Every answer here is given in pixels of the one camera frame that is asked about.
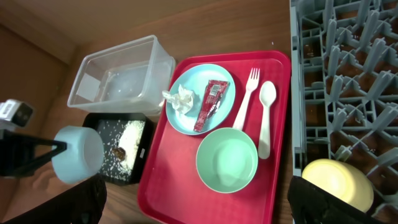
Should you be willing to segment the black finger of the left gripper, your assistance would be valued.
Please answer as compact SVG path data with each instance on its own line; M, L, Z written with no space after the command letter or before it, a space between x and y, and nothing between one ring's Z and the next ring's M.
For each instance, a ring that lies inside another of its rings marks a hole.
M50 146L52 150L35 156L37 146ZM21 178L34 172L63 151L67 144L61 141L42 139L25 134L1 130L1 177Z

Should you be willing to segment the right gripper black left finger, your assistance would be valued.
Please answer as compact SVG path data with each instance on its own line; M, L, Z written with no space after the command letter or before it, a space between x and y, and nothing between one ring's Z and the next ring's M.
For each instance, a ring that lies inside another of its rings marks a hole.
M105 181L95 175L4 224L97 224L106 198Z

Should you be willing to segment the food scraps with rice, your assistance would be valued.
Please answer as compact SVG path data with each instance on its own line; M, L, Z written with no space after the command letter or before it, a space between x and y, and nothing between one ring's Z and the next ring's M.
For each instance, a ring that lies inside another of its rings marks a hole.
M125 182L131 179L145 123L139 120L99 120L97 133L104 146L100 174Z

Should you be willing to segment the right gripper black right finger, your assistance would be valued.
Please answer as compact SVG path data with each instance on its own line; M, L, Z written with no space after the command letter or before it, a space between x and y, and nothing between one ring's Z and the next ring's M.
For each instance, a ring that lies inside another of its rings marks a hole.
M295 224L382 224L298 176L292 177L287 198Z

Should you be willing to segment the white napkin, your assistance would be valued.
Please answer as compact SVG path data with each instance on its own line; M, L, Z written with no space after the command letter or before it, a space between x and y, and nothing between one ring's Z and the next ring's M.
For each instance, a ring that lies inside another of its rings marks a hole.
M162 96L165 98L166 102L170 103L172 108L180 114L186 114L193 108L194 91L186 89L181 84L179 84L176 94L163 91Z

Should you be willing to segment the yellow plastic cup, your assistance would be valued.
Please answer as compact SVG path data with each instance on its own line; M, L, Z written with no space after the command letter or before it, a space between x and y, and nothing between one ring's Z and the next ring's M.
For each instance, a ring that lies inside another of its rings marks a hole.
M359 169L345 162L317 159L304 168L302 178L362 212L367 212L373 204L371 182Z

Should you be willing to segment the light blue small bowl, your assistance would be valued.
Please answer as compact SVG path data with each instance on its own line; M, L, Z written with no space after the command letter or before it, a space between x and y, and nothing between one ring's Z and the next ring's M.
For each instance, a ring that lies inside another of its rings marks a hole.
M52 158L57 177L66 184L75 184L98 173L104 161L100 135L92 128L66 126L54 140L67 145L65 151Z

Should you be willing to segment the red ketchup packet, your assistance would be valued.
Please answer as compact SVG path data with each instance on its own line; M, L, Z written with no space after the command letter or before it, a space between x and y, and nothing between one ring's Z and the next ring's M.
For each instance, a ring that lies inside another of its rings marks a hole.
M200 112L193 130L202 131L210 113L212 113L221 97L224 95L229 82L221 80L210 80L205 88L205 94L201 104Z

